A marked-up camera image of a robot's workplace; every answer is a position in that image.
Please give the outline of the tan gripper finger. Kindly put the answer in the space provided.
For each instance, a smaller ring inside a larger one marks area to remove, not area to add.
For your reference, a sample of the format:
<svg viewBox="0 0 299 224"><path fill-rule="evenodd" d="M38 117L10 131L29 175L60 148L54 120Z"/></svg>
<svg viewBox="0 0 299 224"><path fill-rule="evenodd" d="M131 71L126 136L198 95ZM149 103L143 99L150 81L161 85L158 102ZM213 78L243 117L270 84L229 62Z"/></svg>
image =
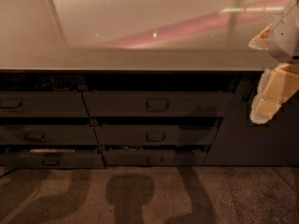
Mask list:
<svg viewBox="0 0 299 224"><path fill-rule="evenodd" d="M269 50L271 28L272 23L268 24L265 28L263 28L258 35L254 36L250 40L249 47L251 49L257 50Z"/></svg>
<svg viewBox="0 0 299 224"><path fill-rule="evenodd" d="M255 124L265 124L298 91L298 65L281 63L275 69L265 69L251 105L250 120Z"/></svg>

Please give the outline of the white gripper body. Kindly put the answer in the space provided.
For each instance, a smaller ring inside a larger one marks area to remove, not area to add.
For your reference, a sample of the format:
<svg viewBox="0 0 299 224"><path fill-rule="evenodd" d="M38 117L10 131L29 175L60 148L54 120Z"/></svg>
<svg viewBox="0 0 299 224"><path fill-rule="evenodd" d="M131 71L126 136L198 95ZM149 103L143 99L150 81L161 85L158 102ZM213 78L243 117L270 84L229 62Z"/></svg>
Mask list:
<svg viewBox="0 0 299 224"><path fill-rule="evenodd" d="M284 63L299 63L299 0L291 0L274 20L269 54Z"/></svg>

